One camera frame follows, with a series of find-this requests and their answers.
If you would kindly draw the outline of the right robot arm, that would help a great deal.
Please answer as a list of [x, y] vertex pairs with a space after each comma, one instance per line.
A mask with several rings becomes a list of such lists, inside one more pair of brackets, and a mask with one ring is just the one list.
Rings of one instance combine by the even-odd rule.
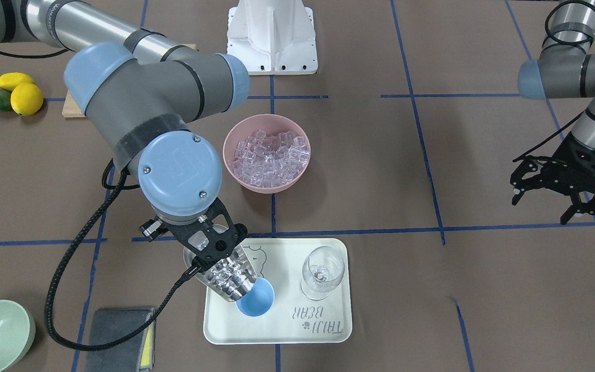
[[218, 199], [222, 163], [192, 122], [227, 112], [249, 94], [245, 65], [208, 56], [83, 1], [0, 1], [0, 43], [39, 41], [74, 52], [64, 82], [137, 179], [155, 210], [148, 240], [166, 231], [205, 272], [246, 236]]

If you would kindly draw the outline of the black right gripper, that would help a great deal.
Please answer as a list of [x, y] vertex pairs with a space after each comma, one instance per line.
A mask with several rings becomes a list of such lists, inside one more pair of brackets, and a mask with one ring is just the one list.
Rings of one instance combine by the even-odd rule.
[[[213, 220], [222, 216], [225, 219], [225, 230], [218, 232], [214, 228]], [[233, 248], [243, 242], [248, 236], [244, 224], [233, 223], [228, 210], [219, 198], [205, 212], [202, 212], [191, 223], [186, 225], [171, 224], [159, 216], [153, 220], [153, 238], [167, 233], [172, 233], [194, 257], [188, 264], [189, 268], [198, 268], [199, 273], [205, 273], [217, 262], [231, 257]]]

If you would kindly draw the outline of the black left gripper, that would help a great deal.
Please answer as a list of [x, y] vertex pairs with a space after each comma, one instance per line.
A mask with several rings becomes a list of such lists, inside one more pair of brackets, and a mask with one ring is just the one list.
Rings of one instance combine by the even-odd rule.
[[[561, 225], [568, 224], [576, 214], [595, 215], [595, 149], [566, 136], [552, 156], [529, 154], [519, 161], [510, 176], [513, 206], [527, 191], [547, 189], [571, 199], [571, 205], [560, 216]], [[592, 193], [591, 200], [583, 202], [583, 192]]]

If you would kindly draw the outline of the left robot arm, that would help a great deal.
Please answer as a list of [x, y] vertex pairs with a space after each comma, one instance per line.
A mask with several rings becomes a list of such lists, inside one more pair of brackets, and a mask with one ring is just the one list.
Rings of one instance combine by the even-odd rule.
[[551, 156], [529, 149], [514, 159], [512, 204], [526, 192], [548, 189], [569, 197], [560, 216], [595, 215], [595, 1], [560, 1], [547, 15], [538, 59], [522, 64], [519, 93], [529, 99], [588, 98], [590, 103], [563, 126], [567, 131]]

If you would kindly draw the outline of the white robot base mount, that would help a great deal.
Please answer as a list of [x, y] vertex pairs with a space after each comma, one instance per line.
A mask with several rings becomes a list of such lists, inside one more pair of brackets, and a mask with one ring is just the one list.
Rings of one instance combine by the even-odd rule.
[[240, 1], [228, 10], [227, 54], [250, 75], [316, 74], [314, 13], [302, 1]]

